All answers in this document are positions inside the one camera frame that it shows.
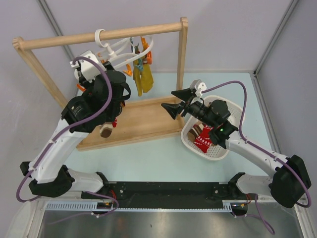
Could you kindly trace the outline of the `white plastic clip hanger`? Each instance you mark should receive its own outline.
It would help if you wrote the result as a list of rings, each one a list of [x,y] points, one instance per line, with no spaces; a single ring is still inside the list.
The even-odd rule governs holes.
[[[143,36],[149,44],[149,47],[145,51],[143,51],[142,47],[141,50],[138,49],[138,54],[133,54],[131,53],[130,48],[130,37],[119,40],[118,42],[111,45],[109,42],[101,39],[101,33],[103,31],[104,29],[98,29],[94,33],[95,43],[98,47],[102,49],[101,51],[95,53],[95,55],[102,63],[106,61],[109,61],[110,63],[121,61],[120,63],[113,66],[115,69],[119,69],[127,64],[131,64],[133,63],[133,61],[138,59],[141,59],[143,61],[143,64],[147,64],[146,54],[149,51],[152,51],[152,48],[154,46],[152,36]]]

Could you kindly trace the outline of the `red patterned sock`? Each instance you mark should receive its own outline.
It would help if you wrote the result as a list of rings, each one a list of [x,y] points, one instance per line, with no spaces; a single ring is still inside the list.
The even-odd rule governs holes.
[[[117,119],[112,122],[112,127],[115,128],[117,126]]]
[[[209,132],[212,127],[204,125],[202,132],[196,137],[194,144],[202,150],[203,153],[207,153],[210,147],[213,146],[213,143],[210,139]]]

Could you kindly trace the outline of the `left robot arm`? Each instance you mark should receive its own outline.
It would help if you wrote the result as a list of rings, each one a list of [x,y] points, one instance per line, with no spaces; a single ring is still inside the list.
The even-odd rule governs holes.
[[[80,77],[85,92],[68,102],[54,134],[39,156],[20,165],[25,179],[31,178],[29,188],[36,198],[56,198],[70,191],[82,192],[83,198],[95,195],[104,198],[109,194],[108,181],[103,173],[78,172],[64,163],[96,127],[104,125],[108,130],[115,127],[131,90],[126,76],[116,71],[110,62],[98,65],[89,58],[77,59],[91,63],[97,76],[91,83],[86,76]]]

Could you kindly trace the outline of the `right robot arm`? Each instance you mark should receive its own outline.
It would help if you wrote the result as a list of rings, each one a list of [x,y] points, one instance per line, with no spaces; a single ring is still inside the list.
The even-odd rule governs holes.
[[[267,195],[280,205],[292,208],[308,195],[311,181],[302,158],[267,150],[242,133],[244,111],[236,104],[217,96],[202,98],[196,89],[173,91],[180,103],[162,103],[169,115],[176,119],[190,115],[182,129],[183,143],[203,157],[211,156],[213,149],[234,152],[265,172],[264,176],[238,173],[229,185],[229,195],[240,199],[246,193]]]

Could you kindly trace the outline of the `orange clothes peg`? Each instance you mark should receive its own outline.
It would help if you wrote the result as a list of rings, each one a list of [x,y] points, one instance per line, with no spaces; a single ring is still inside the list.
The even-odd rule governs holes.
[[[77,88],[82,91],[82,92],[85,92],[86,89],[84,87],[82,87],[80,84],[77,84]]]

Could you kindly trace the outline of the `brown striped sock in basket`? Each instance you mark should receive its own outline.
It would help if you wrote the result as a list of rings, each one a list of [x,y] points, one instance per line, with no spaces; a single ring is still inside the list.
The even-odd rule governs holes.
[[[194,124],[193,127],[187,132],[187,137],[191,142],[195,142],[196,138],[202,133],[204,125]]]

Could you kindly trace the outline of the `yellow-orange peg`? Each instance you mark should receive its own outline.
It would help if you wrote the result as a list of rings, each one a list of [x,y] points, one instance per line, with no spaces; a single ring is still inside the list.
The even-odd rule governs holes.
[[[132,72],[130,64],[126,65],[126,69],[123,70],[123,73],[130,77],[133,76],[133,72]]]

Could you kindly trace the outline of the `wooden clothes rack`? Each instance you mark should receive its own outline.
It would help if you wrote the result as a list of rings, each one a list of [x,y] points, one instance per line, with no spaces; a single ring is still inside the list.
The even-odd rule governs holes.
[[[174,23],[103,31],[100,33],[100,39],[105,41],[126,37],[164,34],[169,32],[179,32],[176,84],[176,88],[179,90],[183,87],[185,67],[188,34],[188,19],[186,17],[182,17],[180,21]],[[12,40],[12,45],[20,57],[45,86],[51,96],[62,108],[64,108],[67,104],[66,98],[46,72],[37,57],[33,54],[32,50],[89,43],[94,40],[94,33],[41,38],[35,40],[24,40],[21,37],[17,37]],[[177,118],[176,120],[173,120],[161,106],[162,103],[176,102],[176,97],[169,96],[127,103],[122,114],[118,118],[118,128],[114,130],[108,139],[100,137],[99,131],[95,129],[86,139],[79,143],[77,148],[80,151],[85,151],[178,135],[184,126],[184,119]]]

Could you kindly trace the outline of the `teal peg far side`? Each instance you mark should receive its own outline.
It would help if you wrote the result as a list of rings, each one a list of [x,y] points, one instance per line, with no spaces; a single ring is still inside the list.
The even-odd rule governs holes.
[[[134,45],[133,43],[133,37],[130,37],[130,48],[131,48],[131,53],[133,54],[138,54],[139,50],[138,50],[138,45]]]

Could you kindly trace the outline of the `white perforated plastic basket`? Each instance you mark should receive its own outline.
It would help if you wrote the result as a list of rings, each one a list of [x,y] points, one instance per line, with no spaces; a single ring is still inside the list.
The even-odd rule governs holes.
[[[205,102],[206,106],[208,106],[214,100],[223,100],[223,101],[227,102],[228,110],[231,113],[230,117],[228,118],[228,121],[232,125],[239,127],[240,118],[241,118],[241,114],[242,114],[242,108],[239,105],[235,104],[234,102],[232,102],[226,98],[223,98],[223,97],[219,97],[216,95],[204,97],[204,102]],[[194,124],[197,122],[198,122],[198,120],[196,118],[190,116],[188,121],[185,123],[185,125],[181,131],[181,141],[183,142],[183,144],[190,151],[192,151],[193,153],[197,154],[200,157],[203,157],[206,160],[217,161],[217,160],[221,160],[224,157],[226,157],[226,155],[228,154],[229,151],[227,149],[222,148],[219,145],[211,146],[207,150],[207,152],[204,153],[199,147],[197,147],[193,142],[190,141],[187,133],[193,128]]]

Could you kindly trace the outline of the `brown striped hanging sock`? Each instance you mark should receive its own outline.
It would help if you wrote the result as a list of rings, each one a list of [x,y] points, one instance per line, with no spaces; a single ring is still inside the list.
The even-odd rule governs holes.
[[[99,133],[102,138],[108,138],[113,130],[113,125],[111,122],[106,122],[99,126]]]

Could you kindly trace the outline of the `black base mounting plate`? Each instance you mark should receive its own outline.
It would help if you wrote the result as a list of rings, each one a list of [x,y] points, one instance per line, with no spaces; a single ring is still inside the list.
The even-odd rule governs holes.
[[[203,208],[223,202],[247,204],[248,196],[235,186],[219,182],[108,182],[101,195],[115,198],[119,205],[168,208]]]

